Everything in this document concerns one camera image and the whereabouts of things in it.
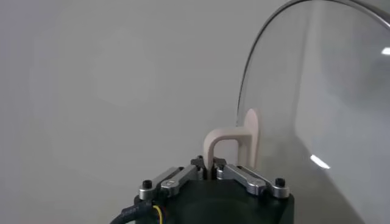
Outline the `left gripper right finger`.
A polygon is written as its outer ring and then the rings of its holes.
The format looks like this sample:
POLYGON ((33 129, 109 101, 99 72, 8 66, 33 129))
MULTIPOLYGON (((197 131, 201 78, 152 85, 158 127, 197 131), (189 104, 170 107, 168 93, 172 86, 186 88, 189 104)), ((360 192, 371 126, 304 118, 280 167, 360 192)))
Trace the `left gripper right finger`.
POLYGON ((268 194, 273 198, 287 199, 290 196, 290 189, 283 178, 272 182, 249 167, 228 164, 222 158, 213 159, 213 178, 221 183, 237 184, 257 197, 268 194))

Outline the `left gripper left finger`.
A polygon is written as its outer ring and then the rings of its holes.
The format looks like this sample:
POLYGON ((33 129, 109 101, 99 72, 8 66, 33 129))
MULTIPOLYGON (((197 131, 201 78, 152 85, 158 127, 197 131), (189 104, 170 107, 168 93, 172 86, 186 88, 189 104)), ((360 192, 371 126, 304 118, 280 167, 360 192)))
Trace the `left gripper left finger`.
POLYGON ((173 197, 189 181, 204 179, 203 156, 192 159, 186 167, 170 167, 159 176, 144 180, 139 187, 138 198, 140 200, 153 200, 158 195, 173 197))

